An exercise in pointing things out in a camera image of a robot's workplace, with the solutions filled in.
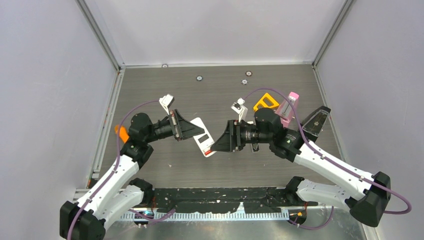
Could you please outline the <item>white remote control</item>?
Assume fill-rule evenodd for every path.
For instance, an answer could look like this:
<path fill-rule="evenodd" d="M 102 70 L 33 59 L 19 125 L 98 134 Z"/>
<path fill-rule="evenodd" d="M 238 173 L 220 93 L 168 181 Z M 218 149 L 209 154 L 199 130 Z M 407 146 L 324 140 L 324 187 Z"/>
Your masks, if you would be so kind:
<path fill-rule="evenodd" d="M 205 157 L 204 152 L 211 150 L 211 147 L 215 143 L 215 141 L 200 117 L 194 118 L 190 122 L 204 130 L 204 133 L 195 135 L 193 139 L 197 144 L 198 148 L 200 149 L 200 152 Z"/>

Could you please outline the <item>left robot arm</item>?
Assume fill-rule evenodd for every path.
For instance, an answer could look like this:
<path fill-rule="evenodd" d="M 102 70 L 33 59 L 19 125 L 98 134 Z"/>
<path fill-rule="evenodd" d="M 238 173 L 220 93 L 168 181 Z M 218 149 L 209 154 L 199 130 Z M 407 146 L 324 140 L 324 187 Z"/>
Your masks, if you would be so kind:
<path fill-rule="evenodd" d="M 105 175 L 76 202 L 66 201 L 61 206 L 59 235 L 66 240 L 102 240 L 127 210 L 153 202 L 153 186 L 132 178 L 152 155 L 150 143 L 168 137 L 182 141 L 204 133 L 206 127 L 199 117 L 188 121 L 176 109 L 156 123 L 146 113 L 135 114 L 128 128 L 129 138 Z"/>

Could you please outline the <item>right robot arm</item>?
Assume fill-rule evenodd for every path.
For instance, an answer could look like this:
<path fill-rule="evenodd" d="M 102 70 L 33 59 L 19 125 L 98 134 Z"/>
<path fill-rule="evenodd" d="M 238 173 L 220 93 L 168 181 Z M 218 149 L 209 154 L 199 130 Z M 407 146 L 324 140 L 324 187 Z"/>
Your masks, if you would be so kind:
<path fill-rule="evenodd" d="M 307 167 L 331 184 L 312 182 L 295 176 L 286 185 L 285 198 L 291 205 L 317 202 L 345 210 L 360 223 L 377 227 L 391 199 L 390 177 L 355 168 L 316 145 L 330 109 L 321 106 L 300 124 L 300 129 L 284 127 L 270 108 L 254 113 L 254 123 L 229 120 L 224 133 L 211 145 L 213 152 L 241 151 L 246 144 L 268 144 L 277 157 Z"/>

